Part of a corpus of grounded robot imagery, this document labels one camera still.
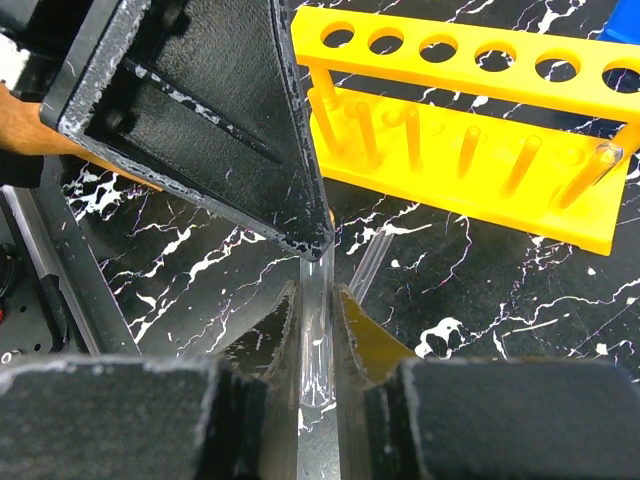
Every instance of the black marble countertop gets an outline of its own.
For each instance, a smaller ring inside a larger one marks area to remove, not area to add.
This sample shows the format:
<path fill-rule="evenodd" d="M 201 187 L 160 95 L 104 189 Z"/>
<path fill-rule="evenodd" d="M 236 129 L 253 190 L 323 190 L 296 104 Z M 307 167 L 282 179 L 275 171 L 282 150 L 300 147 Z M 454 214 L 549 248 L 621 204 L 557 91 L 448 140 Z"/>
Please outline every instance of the black marble countertop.
<path fill-rule="evenodd" d="M 301 2 L 292 1 L 293 7 Z M 332 0 L 307 5 L 595 38 L 615 0 Z M 338 75 L 336 82 L 462 111 L 610 137 L 617 124 L 444 90 Z M 64 185 L 144 353 L 218 352 L 268 312 L 298 260 L 261 237 L 112 173 Z M 326 180 L 336 280 L 377 228 L 395 239 L 364 308 L 422 355 L 608 358 L 640 380 L 640 170 L 634 159 L 610 257 Z"/>

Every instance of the transparent tube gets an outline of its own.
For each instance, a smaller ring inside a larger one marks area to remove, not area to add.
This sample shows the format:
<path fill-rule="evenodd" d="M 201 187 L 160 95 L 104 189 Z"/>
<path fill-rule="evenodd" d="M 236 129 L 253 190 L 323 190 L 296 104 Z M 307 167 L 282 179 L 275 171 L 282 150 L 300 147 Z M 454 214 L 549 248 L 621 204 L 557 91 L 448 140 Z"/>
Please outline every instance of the transparent tube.
<path fill-rule="evenodd" d="M 332 243 L 317 262 L 300 260 L 302 345 L 300 403 L 324 407 L 333 396 L 330 302 L 333 292 Z"/>
<path fill-rule="evenodd" d="M 369 291 L 371 282 L 373 282 L 392 240 L 393 233 L 387 233 L 379 228 L 371 239 L 367 251 L 364 252 L 364 257 L 362 257 L 362 261 L 360 261 L 360 265 L 349 283 L 349 290 L 360 305 Z"/>

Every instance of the marble table surface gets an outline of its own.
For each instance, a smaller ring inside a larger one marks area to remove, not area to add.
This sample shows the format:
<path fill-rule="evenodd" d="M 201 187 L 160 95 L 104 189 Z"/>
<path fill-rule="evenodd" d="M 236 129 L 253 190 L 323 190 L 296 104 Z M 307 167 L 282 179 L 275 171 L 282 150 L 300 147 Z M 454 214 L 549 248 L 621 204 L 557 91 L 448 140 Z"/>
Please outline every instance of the marble table surface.
<path fill-rule="evenodd" d="M 292 7 L 301 2 L 291 1 Z M 326 0 L 304 4 L 595 38 L 615 0 Z M 308 77 L 304 76 L 308 86 Z M 336 75 L 347 88 L 610 137 L 612 122 L 433 88 Z M 298 260 L 252 232 L 93 167 L 64 192 L 141 351 L 219 352 L 272 307 Z M 640 170 L 632 161 L 610 257 L 326 180 L 336 280 L 376 229 L 395 238 L 364 301 L 426 356 L 607 358 L 640 380 Z"/>

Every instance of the blue object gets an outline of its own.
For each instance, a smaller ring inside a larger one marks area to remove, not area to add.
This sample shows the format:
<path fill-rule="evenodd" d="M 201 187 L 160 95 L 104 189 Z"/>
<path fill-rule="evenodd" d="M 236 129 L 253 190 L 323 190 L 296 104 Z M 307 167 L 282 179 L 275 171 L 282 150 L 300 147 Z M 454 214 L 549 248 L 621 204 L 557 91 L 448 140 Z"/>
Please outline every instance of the blue object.
<path fill-rule="evenodd" d="M 598 40 L 640 45 L 640 0 L 620 0 Z"/>

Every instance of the yellow plastic rack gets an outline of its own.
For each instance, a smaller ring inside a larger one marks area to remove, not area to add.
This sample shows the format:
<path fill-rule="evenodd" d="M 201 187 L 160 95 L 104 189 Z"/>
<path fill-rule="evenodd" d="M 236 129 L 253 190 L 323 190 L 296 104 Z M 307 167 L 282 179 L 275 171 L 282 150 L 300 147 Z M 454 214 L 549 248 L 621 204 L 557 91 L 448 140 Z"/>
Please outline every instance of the yellow plastic rack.
<path fill-rule="evenodd" d="M 337 30 L 353 38 L 326 46 Z M 373 53 L 384 36 L 402 46 Z M 298 10 L 293 38 L 314 84 L 311 129 L 323 175 L 610 253 L 627 161 L 640 148 L 640 93 L 615 92 L 602 74 L 640 71 L 640 47 L 312 7 Z M 421 50 L 439 42 L 455 55 L 423 60 Z M 510 68 L 479 68 L 476 58 L 491 50 L 509 53 Z M 576 76 L 541 78 L 535 66 L 549 59 L 569 61 Z M 598 149 L 605 141 L 595 137 L 335 88 L 329 70 L 630 123 Z"/>

